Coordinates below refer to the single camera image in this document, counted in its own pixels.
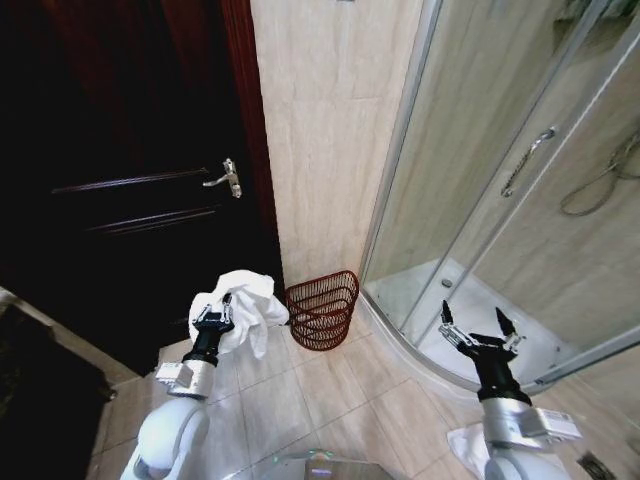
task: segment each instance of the door handle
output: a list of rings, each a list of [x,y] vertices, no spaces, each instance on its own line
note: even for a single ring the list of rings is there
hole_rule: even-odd
[[[500,195],[502,195],[504,198],[509,198],[511,195],[513,195],[513,184],[515,183],[516,178],[518,178],[518,175],[520,175],[522,169],[525,167],[531,157],[533,157],[533,154],[536,152],[538,147],[542,143],[552,139],[555,136],[556,131],[553,127],[546,129],[544,132],[538,135],[538,138],[536,138],[533,143],[529,145],[527,151],[524,152],[524,155],[518,162],[516,169],[513,171],[511,176],[509,176],[509,179],[507,180],[507,183],[504,184],[504,187],[502,187],[502,190],[500,190]]]
[[[222,165],[224,166],[224,171],[227,173],[217,180],[202,182],[202,186],[215,187],[216,185],[220,185],[221,183],[228,181],[229,186],[231,187],[231,195],[233,195],[234,198],[240,198],[242,196],[242,188],[240,187],[240,179],[238,178],[235,162],[230,158],[227,158],[222,162]]]

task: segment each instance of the robotic arm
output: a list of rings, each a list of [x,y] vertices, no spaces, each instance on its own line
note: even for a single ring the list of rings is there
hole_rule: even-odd
[[[225,295],[218,311],[207,305],[194,326],[198,337],[192,350],[182,362],[163,363],[156,373],[168,386],[167,393],[179,398],[147,416],[121,480],[193,478],[192,466],[209,430],[204,401],[213,387],[218,345],[234,328],[231,295]]]
[[[496,308],[505,338],[466,334],[453,324],[446,301],[442,302],[440,333],[463,355],[473,360],[484,410],[484,438],[489,451],[485,477],[489,480],[568,480],[566,472],[549,461],[553,445],[581,438],[566,413],[534,408],[531,399],[513,378],[509,362],[518,355],[523,340],[513,322]]]

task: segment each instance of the floor tile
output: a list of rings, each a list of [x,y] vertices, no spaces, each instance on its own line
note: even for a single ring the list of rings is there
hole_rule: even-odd
[[[421,384],[422,390],[429,397],[429,400],[435,405],[438,413],[444,418],[449,426],[449,430],[466,427],[474,423],[482,421],[482,406],[480,402],[474,405],[467,405],[453,398],[441,396],[434,392],[428,385]]]
[[[353,316],[351,317],[351,324],[349,325],[349,333],[347,333],[347,338],[344,339],[342,345],[348,345],[351,342],[358,340],[359,338],[366,337],[371,334],[371,330],[368,325],[362,319],[362,314],[356,310],[353,312]]]
[[[341,350],[329,351],[300,365],[296,375],[315,428],[366,402]]]
[[[181,342],[162,347],[158,354],[158,365],[163,362],[181,362],[182,357],[184,357],[186,353],[190,352],[192,348],[193,342],[189,338],[182,340]]]
[[[371,400],[409,378],[374,335],[344,346],[344,354],[365,396]]]
[[[96,432],[96,439],[93,443],[92,455],[100,453],[104,450],[104,441],[107,438],[107,429],[109,427],[109,420],[111,418],[111,409],[113,403],[108,402],[102,407],[102,414],[100,415],[100,423],[98,424],[98,431]]]
[[[320,441],[318,440],[318,436],[315,434],[315,432],[311,432],[306,437],[302,437],[300,440],[296,440],[288,447],[285,447],[275,454],[269,455],[267,458],[264,458],[255,463],[252,467],[254,480],[261,480],[265,473],[273,468],[273,465],[276,463],[276,461],[283,455],[306,452],[308,450],[318,448],[318,445],[320,445]]]
[[[640,478],[640,455],[632,448],[640,430],[589,389],[581,380],[568,378],[533,398],[536,406],[566,412],[573,417],[583,440],[570,445],[574,457],[589,450],[617,478]],[[563,457],[565,463],[570,456]]]
[[[415,380],[371,401],[405,472],[413,476],[449,451],[449,426]]]
[[[320,447],[353,459],[378,463],[389,473],[403,472],[373,409],[362,405],[317,432]]]
[[[102,460],[102,454],[97,454],[91,457],[89,462],[89,468],[87,468],[87,475],[85,480],[98,480],[98,470],[100,468],[100,461]]]
[[[217,402],[239,391],[236,353],[229,352],[219,355],[218,366],[213,377],[213,388],[207,403]]]
[[[284,343],[282,330],[283,327],[269,328],[267,352],[259,360],[253,356],[253,350],[248,341],[234,352],[241,390],[291,368],[291,359]]]
[[[251,467],[247,467],[241,472],[238,472],[230,477],[225,477],[222,480],[252,480],[253,474],[251,473]]]
[[[311,419],[293,370],[242,390],[240,396],[252,463],[311,433]]]
[[[415,480],[476,480],[475,475],[467,470],[453,453],[446,453],[414,478]]]
[[[291,364],[294,367],[313,360],[321,355],[324,355],[324,351],[309,350],[296,342],[291,336],[291,327],[284,326],[282,328],[282,336],[284,337],[284,343],[289,351],[289,357],[291,358]]]
[[[166,387],[152,377],[123,383],[116,390],[118,397],[111,402],[105,450],[135,438],[146,416],[170,400]]]
[[[98,480],[118,480],[136,449],[136,445],[137,440],[133,439],[102,452]]]
[[[207,406],[211,421],[203,446],[204,475],[219,480],[250,466],[240,395],[231,395]]]

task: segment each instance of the shower hose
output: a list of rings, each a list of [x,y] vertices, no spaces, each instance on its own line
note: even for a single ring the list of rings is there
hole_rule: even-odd
[[[560,201],[560,210],[562,211],[562,213],[572,217],[584,217],[585,215],[589,215],[600,209],[600,207],[602,207],[609,201],[611,195],[613,195],[613,191],[616,188],[616,183],[618,183],[618,180],[640,180],[640,174],[631,174],[628,173],[628,171],[625,171],[627,164],[632,159],[633,153],[637,150],[639,145],[640,129],[637,130],[629,138],[627,138],[624,143],[613,152],[611,158],[609,159],[607,167],[602,170],[602,172],[600,172],[588,182],[580,185],[575,190],[569,192]],[[607,190],[603,193],[602,197],[600,197],[593,206],[585,208],[583,210],[571,210],[569,208],[569,205],[573,202],[575,197],[580,192],[586,190],[603,177],[609,177],[609,185],[607,187]]]

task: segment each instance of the shower door handle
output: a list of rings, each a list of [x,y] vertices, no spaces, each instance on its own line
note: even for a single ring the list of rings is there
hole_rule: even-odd
[[[502,190],[500,190],[500,195],[502,195],[504,198],[509,198],[511,195],[513,195],[513,184],[515,183],[516,178],[518,178],[518,175],[520,175],[520,172],[525,167],[525,165],[527,164],[529,159],[531,157],[533,157],[533,154],[536,152],[536,150],[538,149],[538,147],[542,143],[546,142],[547,140],[552,139],[555,136],[556,136],[555,129],[553,127],[548,128],[547,130],[542,132],[538,136],[538,138],[536,138],[533,141],[533,143],[531,145],[529,145],[529,148],[527,149],[527,151],[524,153],[524,155],[522,156],[522,158],[518,162],[518,165],[516,165],[515,170],[509,176],[509,179],[507,180],[507,183],[505,183],[504,187],[502,187]]]

